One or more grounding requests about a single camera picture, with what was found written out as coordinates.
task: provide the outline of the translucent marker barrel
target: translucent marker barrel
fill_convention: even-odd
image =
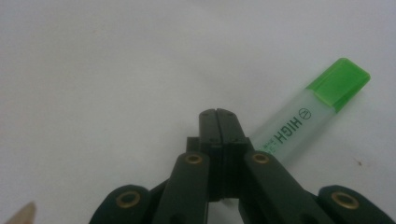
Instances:
[[[286,159],[335,116],[369,80],[370,75],[350,60],[337,60],[251,135],[252,145],[280,161]]]

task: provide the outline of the marker pen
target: marker pen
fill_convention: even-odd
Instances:
[[[276,117],[251,137],[256,150],[284,160],[336,115],[370,80],[370,75],[348,59],[337,60],[322,75],[283,107]]]

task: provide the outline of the brass ring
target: brass ring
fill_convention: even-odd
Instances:
[[[261,153],[256,153],[256,154],[254,154],[252,158],[253,158],[253,160],[254,160],[255,162],[261,163],[261,164],[265,164],[265,163],[267,163],[268,161],[270,161],[270,159],[269,159],[266,155],[261,154]]]
[[[341,191],[332,193],[332,200],[347,209],[357,209],[359,207],[359,202],[356,198]]]
[[[186,157],[186,162],[190,164],[198,164],[202,162],[202,157],[197,154],[192,154]]]
[[[133,196],[132,200],[128,200],[125,197],[127,196]],[[133,207],[135,205],[137,205],[140,201],[140,194],[135,191],[135,190],[130,190],[130,191],[126,191],[123,192],[122,194],[120,194],[119,197],[117,197],[116,202],[117,202],[117,206],[120,208],[130,208]]]

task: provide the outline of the green highlighter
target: green highlighter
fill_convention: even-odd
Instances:
[[[341,58],[309,84],[251,137],[256,150],[282,161],[336,115],[370,80],[370,75],[349,59]]]

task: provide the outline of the circular logo on marker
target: circular logo on marker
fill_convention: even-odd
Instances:
[[[305,108],[301,108],[298,111],[298,114],[300,115],[300,118],[302,119],[310,119],[311,118],[311,111]]]

